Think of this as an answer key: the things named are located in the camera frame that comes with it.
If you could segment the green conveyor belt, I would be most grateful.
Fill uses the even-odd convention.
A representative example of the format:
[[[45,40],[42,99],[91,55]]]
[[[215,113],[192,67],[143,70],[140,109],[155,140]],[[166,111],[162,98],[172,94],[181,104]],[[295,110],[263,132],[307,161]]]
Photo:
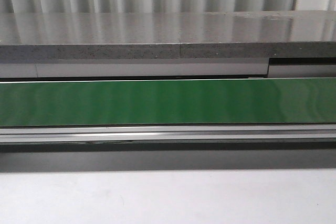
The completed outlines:
[[[335,78],[1,83],[1,126],[335,122]]]

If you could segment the grey stone slab shelf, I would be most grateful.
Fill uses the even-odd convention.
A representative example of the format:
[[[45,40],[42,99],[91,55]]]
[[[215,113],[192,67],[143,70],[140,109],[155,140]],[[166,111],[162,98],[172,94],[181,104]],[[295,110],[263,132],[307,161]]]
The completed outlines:
[[[334,11],[1,14],[4,63],[333,57]]]

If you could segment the aluminium conveyor front rail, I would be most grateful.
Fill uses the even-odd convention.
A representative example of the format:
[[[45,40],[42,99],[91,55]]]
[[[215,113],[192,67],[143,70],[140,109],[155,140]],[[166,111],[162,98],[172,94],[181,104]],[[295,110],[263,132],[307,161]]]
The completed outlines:
[[[1,129],[1,144],[334,142],[335,124],[33,127]]]

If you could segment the silver rear conveyor rail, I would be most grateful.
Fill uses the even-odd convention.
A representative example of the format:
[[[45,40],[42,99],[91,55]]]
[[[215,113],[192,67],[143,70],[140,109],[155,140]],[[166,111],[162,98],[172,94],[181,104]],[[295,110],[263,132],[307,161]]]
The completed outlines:
[[[335,58],[55,60],[2,63],[1,78],[335,77]]]

